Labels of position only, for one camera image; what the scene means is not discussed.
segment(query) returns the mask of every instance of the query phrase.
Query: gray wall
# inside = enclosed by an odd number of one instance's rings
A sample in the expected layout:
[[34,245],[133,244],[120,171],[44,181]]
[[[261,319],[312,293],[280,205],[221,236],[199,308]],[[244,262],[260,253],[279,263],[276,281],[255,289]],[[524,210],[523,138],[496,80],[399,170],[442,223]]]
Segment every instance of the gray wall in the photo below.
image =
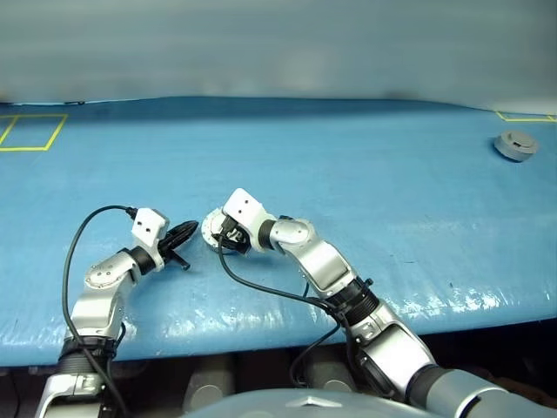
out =
[[421,98],[557,111],[555,0],[18,0],[0,98]]

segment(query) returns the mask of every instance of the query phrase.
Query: gray round object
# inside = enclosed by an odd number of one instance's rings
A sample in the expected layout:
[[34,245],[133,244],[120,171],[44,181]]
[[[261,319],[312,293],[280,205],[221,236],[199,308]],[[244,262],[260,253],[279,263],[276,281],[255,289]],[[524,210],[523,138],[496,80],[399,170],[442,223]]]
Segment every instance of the gray round object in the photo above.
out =
[[538,151],[538,142],[520,131],[504,131],[494,145],[497,151],[514,161],[525,161]]

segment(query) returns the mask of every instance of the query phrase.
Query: floor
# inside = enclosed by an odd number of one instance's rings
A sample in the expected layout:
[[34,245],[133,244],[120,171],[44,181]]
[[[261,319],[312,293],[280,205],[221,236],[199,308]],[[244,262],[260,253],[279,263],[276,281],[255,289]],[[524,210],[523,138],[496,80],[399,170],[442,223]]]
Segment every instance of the floor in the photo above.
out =
[[[557,350],[554,338],[557,320],[486,328],[450,334],[423,336],[443,367],[464,368],[489,377],[511,390],[537,397],[557,399]],[[342,345],[331,346],[342,356]],[[290,387],[287,369],[298,349],[263,350],[235,354],[237,392],[261,388]],[[178,417],[195,358],[125,362],[115,375],[133,411],[141,418]],[[47,368],[5,369],[0,376],[0,418],[13,418],[17,393],[21,407],[17,417],[33,416],[46,380]],[[540,398],[540,391],[547,398]]]

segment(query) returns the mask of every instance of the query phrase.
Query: small round device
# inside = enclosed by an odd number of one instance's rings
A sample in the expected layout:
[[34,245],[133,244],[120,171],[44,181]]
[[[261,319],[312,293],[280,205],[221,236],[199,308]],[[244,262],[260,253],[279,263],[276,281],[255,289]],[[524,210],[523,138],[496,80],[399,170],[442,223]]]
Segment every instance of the small round device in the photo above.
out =
[[[223,208],[218,207],[203,219],[201,224],[201,235],[207,243],[207,245],[213,250],[218,250],[218,241],[214,238],[214,234],[220,233],[222,230],[223,222],[226,219],[226,215],[223,214]],[[245,242],[244,235],[240,231],[233,231],[226,237],[229,243],[241,243]],[[234,250],[223,246],[223,254],[234,253]]]
[[525,161],[538,151],[538,142],[520,131],[504,131],[494,143],[495,149],[514,161]]

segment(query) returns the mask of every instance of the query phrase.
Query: black plastic object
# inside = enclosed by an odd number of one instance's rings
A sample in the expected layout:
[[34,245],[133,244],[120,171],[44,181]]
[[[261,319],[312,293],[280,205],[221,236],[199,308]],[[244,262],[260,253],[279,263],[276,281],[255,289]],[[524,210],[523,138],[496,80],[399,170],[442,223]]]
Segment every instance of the black plastic object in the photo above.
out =
[[333,304],[350,325],[363,320],[379,305],[377,296],[360,277],[348,283],[344,289],[327,299],[327,302]]
[[166,236],[158,242],[158,252],[164,260],[164,263],[170,260],[176,261],[184,270],[190,268],[190,263],[180,257],[174,248],[184,244],[198,228],[199,223],[196,220],[188,220],[180,225],[174,226]]
[[394,399],[396,388],[375,362],[363,352],[357,354],[358,362],[364,371],[369,385],[383,398]]
[[106,337],[84,336],[83,345],[74,339],[64,341],[62,353],[58,358],[58,374],[93,373],[94,369],[85,357],[83,348],[87,348],[98,365],[106,370],[106,363],[116,356],[116,342]]
[[263,248],[274,249],[271,245],[271,229],[274,227],[275,222],[274,220],[268,219],[263,222],[259,228],[258,240]]
[[156,267],[155,260],[141,246],[136,246],[131,250],[122,248],[121,252],[128,253],[138,263],[139,271],[143,276]]

